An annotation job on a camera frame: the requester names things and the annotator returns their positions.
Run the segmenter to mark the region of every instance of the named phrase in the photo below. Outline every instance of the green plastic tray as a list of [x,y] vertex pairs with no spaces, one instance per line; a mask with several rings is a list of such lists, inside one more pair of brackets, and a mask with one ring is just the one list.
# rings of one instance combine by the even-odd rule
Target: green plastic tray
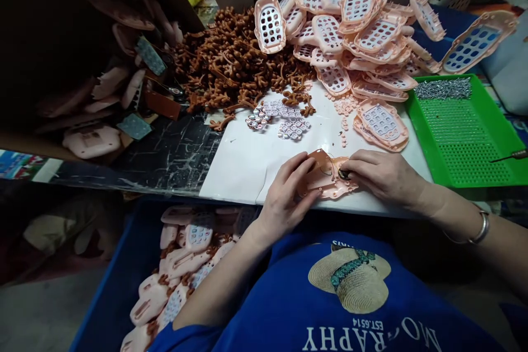
[[418,77],[471,78],[470,99],[420,100],[409,91],[407,112],[433,180],[453,189],[528,185],[528,159],[507,159],[525,148],[475,74]]

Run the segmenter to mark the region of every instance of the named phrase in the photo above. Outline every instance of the black table surface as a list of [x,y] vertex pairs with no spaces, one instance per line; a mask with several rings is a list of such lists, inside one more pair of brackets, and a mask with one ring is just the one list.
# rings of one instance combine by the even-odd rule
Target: black table surface
[[207,114],[160,116],[153,131],[133,142],[109,167],[64,162],[49,182],[143,194],[198,196],[222,134],[204,124]]

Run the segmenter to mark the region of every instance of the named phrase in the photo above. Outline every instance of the hand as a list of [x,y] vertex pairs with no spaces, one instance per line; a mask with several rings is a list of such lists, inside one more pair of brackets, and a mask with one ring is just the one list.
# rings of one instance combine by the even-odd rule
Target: hand
[[303,220],[321,192],[312,191],[298,203],[293,199],[297,195],[298,183],[314,164],[315,159],[308,158],[304,151],[280,167],[259,217],[247,229],[254,243],[267,249]]
[[424,194],[431,185],[401,154],[358,150],[341,165],[341,171],[352,171],[378,198],[417,212],[422,212]]

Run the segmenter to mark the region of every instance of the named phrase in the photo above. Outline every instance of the white paper sheet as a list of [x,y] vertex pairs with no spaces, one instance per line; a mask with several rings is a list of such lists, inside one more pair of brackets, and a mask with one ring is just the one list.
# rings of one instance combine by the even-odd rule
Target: white paper sheet
[[[342,115],[338,115],[332,101],[325,97],[325,88],[314,82],[310,91],[312,105],[316,113],[308,117],[311,124],[308,132],[300,141],[283,140],[277,137],[278,117],[273,118],[263,132],[248,128],[245,119],[250,113],[244,110],[236,114],[222,137],[222,141],[200,190],[200,197],[241,204],[262,205],[267,191],[282,163],[301,151],[311,153],[317,149],[325,150],[331,157],[350,156],[359,149],[383,151],[371,145],[352,128],[355,112],[348,116],[349,130],[341,127]],[[264,100],[281,100],[283,96],[270,92]],[[409,116],[402,103],[391,103],[398,109],[402,121],[409,129],[409,143],[402,155],[409,164],[428,181],[431,173],[422,153]],[[341,147],[339,132],[346,135],[348,144]],[[321,200],[315,208],[341,212],[408,217],[409,213],[388,206],[368,191],[358,191],[345,195],[338,200]]]

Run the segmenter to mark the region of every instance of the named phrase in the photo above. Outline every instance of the screwdriver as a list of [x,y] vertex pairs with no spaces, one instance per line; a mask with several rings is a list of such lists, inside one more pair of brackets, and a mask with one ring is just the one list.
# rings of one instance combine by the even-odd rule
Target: screwdriver
[[504,157],[501,159],[494,159],[493,161],[490,161],[490,162],[499,162],[499,161],[507,160],[509,158],[514,158],[516,160],[528,158],[528,148],[525,148],[524,150],[514,151],[513,153],[511,153],[509,157]]

